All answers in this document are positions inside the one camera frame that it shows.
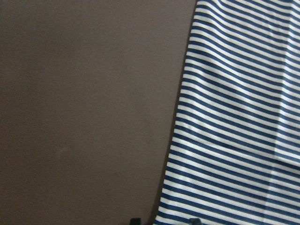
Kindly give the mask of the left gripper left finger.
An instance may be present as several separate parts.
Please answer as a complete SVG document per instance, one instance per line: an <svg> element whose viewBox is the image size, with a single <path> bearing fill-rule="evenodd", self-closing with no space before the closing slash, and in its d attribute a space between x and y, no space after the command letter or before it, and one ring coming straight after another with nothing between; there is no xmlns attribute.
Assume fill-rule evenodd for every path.
<svg viewBox="0 0 300 225"><path fill-rule="evenodd" d="M130 225L141 225L141 218L131 218Z"/></svg>

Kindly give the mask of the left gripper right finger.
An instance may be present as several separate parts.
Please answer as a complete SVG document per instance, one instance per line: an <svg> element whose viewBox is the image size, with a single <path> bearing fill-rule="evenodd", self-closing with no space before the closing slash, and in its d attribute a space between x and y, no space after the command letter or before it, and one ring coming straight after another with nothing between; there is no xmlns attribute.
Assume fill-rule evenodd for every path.
<svg viewBox="0 0 300 225"><path fill-rule="evenodd" d="M201 220L199 218L190 218L189 225L201 225Z"/></svg>

